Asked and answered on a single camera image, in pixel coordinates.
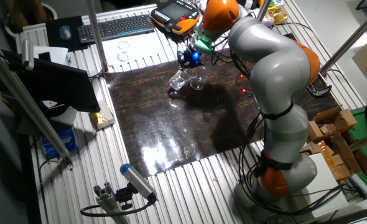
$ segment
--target wooden block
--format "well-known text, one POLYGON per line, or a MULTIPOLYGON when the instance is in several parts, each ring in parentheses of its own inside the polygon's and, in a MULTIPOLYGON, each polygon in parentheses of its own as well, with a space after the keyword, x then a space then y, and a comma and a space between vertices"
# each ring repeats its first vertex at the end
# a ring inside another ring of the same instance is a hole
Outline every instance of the wooden block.
POLYGON ((327 125, 323 125, 319 129, 320 129, 320 132, 322 132, 322 134, 327 134, 328 133, 327 125))
POLYGON ((336 132, 336 131, 337 131, 337 128, 336 128, 336 126, 334 126, 334 125, 329 125, 329 126, 327 126, 327 131, 328 131, 329 133, 334 133, 334 132, 336 132))
POLYGON ((344 164, 343 160, 341 159, 340 155, 332 156, 332 160, 336 166, 344 164))

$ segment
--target white paper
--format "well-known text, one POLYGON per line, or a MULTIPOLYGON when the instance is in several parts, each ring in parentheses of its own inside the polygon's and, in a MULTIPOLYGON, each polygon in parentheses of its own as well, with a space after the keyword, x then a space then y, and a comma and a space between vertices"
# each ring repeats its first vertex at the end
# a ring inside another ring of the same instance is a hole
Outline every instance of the white paper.
POLYGON ((39 58, 39 54, 49 52, 51 62, 64 65, 66 62, 68 49, 65 47, 41 47, 34 46, 34 58, 39 58))

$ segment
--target floor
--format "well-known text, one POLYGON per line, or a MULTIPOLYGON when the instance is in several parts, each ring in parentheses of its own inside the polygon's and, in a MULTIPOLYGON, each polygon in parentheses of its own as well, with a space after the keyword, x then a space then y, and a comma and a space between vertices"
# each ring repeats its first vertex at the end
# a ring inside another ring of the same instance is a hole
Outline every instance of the floor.
MULTIPOLYGON (((295 2, 330 55, 333 55, 367 18, 367 9, 355 10, 360 0, 295 0, 295 2)), ((338 61, 365 103, 367 103, 367 79, 352 57, 366 43, 367 31, 338 61)))

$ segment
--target robotic arm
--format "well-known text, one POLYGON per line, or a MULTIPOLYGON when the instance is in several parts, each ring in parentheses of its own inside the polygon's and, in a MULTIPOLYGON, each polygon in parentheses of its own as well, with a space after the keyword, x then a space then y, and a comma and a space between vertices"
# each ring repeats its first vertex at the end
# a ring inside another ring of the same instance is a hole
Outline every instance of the robotic arm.
POLYGON ((279 35, 252 17, 244 17, 235 0, 209 0, 192 44, 206 52, 211 42, 230 29, 230 49, 256 62, 251 72, 253 95, 265 120, 265 146, 251 181, 256 194, 267 202, 290 197, 317 174, 316 165, 299 154, 308 136, 305 111, 294 104, 295 91, 318 75, 317 55, 279 35))

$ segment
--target mouse pad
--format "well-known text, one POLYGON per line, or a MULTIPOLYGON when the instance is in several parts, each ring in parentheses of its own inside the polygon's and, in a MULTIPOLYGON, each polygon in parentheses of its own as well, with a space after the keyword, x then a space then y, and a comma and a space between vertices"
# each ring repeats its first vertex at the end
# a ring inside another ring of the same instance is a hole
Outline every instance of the mouse pad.
POLYGON ((81 45, 78 40, 77 27, 82 26, 81 16, 57 19, 45 23, 47 27, 48 44, 50 47, 66 47, 69 52, 87 49, 88 45, 81 45), (59 28, 61 26, 69 26, 72 38, 62 40, 59 36, 59 28))
MULTIPOLYGON (((129 162, 144 177, 249 142, 246 129, 259 113, 254 97, 241 92, 249 88, 249 81, 238 85, 240 72, 233 63, 211 65, 210 59, 209 55, 204 59, 209 77, 200 91, 189 83, 179 91, 170 88, 176 61, 105 75, 129 162)), ((305 89, 292 99, 308 119, 338 105, 331 94, 316 98, 305 89)))

